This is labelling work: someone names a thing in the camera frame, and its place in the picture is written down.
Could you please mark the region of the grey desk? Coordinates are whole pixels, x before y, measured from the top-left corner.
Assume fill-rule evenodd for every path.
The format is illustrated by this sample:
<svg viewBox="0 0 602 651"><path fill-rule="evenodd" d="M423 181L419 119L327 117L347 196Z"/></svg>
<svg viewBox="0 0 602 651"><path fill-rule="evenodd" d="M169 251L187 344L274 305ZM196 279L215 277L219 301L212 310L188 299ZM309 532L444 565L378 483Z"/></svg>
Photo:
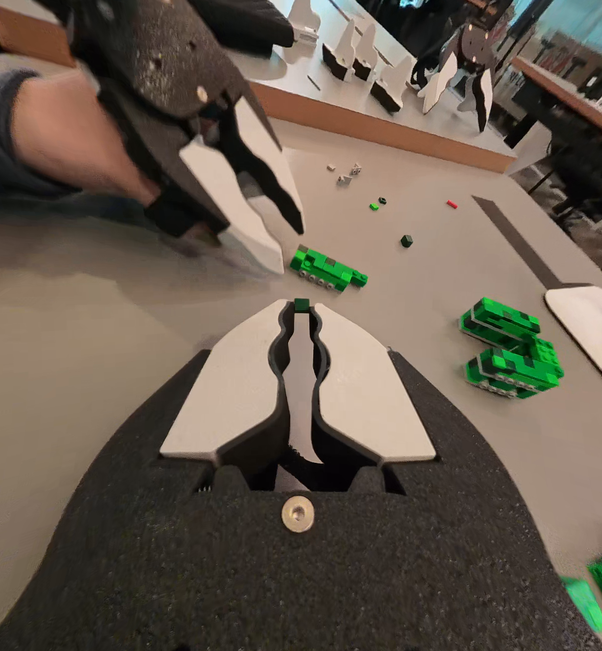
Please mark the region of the grey desk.
<svg viewBox="0 0 602 651"><path fill-rule="evenodd" d="M320 290L290 270L244 276L88 216L0 217L0 623L110 436L200 349L277 299L328 305L447 397L511 474L557 572L585 574L602 555L602 375L471 197L495 202L562 282L602 289L600 269L507 176L282 121L275 130L306 227L297 239L263 201L269 229L287 260L301 241L367 274L364 289ZM338 187L355 163L360 174ZM538 316L560 387L512 401L466 383L462 366L481 347L456 320L484 296Z"/></svg>

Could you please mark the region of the black strip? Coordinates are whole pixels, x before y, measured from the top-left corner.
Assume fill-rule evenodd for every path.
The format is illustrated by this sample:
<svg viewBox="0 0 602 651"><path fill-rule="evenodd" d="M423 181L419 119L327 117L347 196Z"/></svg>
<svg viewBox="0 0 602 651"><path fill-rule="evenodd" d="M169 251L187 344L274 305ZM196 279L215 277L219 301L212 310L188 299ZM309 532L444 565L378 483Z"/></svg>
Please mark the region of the black strip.
<svg viewBox="0 0 602 651"><path fill-rule="evenodd" d="M572 289L591 286L591 284L587 282L562 282L543 261L543 259L541 259L533 247L530 246L521 233L518 232L495 202L477 196L472 196L471 198L475 200L484 214L499 230L502 237L504 237L511 248L513 248L516 254L522 259L523 263L529 268L546 290Z"/></svg>

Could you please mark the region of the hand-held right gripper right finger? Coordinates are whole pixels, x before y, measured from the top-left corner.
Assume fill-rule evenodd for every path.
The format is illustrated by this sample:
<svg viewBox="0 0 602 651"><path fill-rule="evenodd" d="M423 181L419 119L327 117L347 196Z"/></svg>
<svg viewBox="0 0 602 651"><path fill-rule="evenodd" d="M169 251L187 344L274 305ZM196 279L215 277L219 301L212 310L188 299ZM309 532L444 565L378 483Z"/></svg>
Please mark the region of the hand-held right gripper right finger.
<svg viewBox="0 0 602 651"><path fill-rule="evenodd" d="M315 452L322 460L349 450L373 464L431 461L435 447L392 361L391 352L359 325L316 303L313 342L319 369L313 417L337 449Z"/></svg>

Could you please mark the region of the shiny green plastic piece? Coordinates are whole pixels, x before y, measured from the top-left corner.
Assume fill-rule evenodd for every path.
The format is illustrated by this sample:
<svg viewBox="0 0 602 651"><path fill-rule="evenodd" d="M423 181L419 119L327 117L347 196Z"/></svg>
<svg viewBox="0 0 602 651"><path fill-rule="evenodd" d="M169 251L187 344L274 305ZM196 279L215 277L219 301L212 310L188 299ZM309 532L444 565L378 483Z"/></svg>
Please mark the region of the shiny green plastic piece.
<svg viewBox="0 0 602 651"><path fill-rule="evenodd" d="M560 576L569 597L595 633L602 633L602 610L588 581Z"/></svg>

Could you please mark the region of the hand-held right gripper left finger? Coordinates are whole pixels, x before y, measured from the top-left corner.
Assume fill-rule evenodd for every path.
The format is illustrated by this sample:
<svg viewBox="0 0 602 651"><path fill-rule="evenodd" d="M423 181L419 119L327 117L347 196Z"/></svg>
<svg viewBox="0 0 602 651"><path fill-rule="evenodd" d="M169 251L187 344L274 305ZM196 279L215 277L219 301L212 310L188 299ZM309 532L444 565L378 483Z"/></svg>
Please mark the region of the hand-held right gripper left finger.
<svg viewBox="0 0 602 651"><path fill-rule="evenodd" d="M160 455L198 461L275 461L289 442L283 372L289 302L279 299L210 351Z"/></svg>

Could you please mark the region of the long wooden-edged table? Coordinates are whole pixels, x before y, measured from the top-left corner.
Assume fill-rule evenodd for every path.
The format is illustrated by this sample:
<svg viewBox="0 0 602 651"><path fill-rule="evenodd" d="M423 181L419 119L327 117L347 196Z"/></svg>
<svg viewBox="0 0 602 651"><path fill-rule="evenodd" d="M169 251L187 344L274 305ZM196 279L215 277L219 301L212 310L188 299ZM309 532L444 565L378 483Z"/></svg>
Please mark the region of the long wooden-edged table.
<svg viewBox="0 0 602 651"><path fill-rule="evenodd" d="M521 56L514 57L510 64L542 91L564 103L602 131L602 105L598 101L587 99L569 82Z"/></svg>

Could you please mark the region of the black chair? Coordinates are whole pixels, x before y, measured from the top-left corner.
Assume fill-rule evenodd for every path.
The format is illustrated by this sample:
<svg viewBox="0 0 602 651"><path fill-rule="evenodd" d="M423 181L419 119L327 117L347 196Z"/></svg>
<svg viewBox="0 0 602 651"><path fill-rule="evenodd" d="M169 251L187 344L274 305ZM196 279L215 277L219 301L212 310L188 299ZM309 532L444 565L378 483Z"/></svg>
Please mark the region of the black chair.
<svg viewBox="0 0 602 651"><path fill-rule="evenodd" d="M556 221L562 224L573 209L602 218L602 131L525 77L513 102L525 116L508 133L507 146L515 148L538 124L551 133L547 158L566 194L553 209Z"/></svg>

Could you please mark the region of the wooden-edged grey table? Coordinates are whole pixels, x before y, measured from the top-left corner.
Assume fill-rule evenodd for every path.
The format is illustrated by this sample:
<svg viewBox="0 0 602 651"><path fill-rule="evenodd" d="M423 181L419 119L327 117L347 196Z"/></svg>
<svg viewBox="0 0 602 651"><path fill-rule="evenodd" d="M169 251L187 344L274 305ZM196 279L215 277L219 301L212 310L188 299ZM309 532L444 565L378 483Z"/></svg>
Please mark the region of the wooden-edged grey table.
<svg viewBox="0 0 602 651"><path fill-rule="evenodd" d="M321 19L316 45L276 45L269 57L229 51L269 117L500 174L516 161L492 126L480 133L476 115L457 110L459 97L451 89L424 115L422 99L407 88L403 107L390 115L370 88L387 64L400 63L408 52L356 1L312 1L311 6ZM322 61L322 45L336 46L351 21L354 45L375 26L378 65L367 82L339 81Z"/></svg>

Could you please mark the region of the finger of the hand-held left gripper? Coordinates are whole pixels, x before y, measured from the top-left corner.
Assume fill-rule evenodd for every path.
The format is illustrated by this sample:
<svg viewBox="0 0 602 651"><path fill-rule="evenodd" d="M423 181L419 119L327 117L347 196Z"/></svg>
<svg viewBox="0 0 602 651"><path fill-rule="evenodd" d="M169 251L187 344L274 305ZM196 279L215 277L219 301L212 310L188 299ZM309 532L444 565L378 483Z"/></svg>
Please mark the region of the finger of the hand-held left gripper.
<svg viewBox="0 0 602 651"><path fill-rule="evenodd" d="M261 269L282 275L281 246L243 195L222 153L206 145L198 135L180 150L179 155L228 223L217 236L220 243Z"/></svg>
<svg viewBox="0 0 602 651"><path fill-rule="evenodd" d="M246 97L218 113L216 144L233 172L248 175L285 222L297 234L305 233L304 210L287 159Z"/></svg>

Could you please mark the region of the large green brick model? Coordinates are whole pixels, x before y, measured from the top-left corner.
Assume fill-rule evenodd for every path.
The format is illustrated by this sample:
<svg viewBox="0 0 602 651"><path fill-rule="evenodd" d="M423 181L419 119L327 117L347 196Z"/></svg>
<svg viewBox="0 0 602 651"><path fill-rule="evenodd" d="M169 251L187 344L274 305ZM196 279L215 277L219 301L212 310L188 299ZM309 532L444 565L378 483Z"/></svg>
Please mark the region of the large green brick model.
<svg viewBox="0 0 602 651"><path fill-rule="evenodd" d="M461 315L459 330L487 345L464 365L472 386L525 400L558 387L564 378L557 351L541 338L541 322L533 314L482 297Z"/></svg>

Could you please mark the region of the person's left hand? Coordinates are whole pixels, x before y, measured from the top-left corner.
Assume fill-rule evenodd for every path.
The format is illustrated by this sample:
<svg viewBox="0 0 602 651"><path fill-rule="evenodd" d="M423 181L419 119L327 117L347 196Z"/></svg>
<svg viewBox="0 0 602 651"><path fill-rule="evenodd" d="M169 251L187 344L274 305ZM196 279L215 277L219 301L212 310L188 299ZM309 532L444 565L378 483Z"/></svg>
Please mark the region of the person's left hand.
<svg viewBox="0 0 602 651"><path fill-rule="evenodd" d="M117 126L78 70L24 80L10 133L18 160L56 182L144 207L159 197L159 186L130 159Z"/></svg>

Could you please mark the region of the wooden board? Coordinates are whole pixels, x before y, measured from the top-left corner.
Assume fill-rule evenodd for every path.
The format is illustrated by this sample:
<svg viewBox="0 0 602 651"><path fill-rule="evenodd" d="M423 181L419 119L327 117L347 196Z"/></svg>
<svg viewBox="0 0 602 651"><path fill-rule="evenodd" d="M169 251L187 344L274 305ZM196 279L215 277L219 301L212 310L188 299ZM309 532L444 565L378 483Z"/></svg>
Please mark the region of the wooden board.
<svg viewBox="0 0 602 651"><path fill-rule="evenodd" d="M66 29L37 1L0 1L0 48L67 68L77 66Z"/></svg>

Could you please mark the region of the long green brick assembly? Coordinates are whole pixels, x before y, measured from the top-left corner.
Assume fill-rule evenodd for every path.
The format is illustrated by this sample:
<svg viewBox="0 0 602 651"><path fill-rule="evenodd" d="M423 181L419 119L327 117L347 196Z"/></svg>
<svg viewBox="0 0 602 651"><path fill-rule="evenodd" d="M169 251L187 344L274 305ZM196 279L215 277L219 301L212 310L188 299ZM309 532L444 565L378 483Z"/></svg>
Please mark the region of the long green brick assembly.
<svg viewBox="0 0 602 651"><path fill-rule="evenodd" d="M304 245L298 246L289 267L299 277L337 292L349 286L361 289L369 280L366 274Z"/></svg>

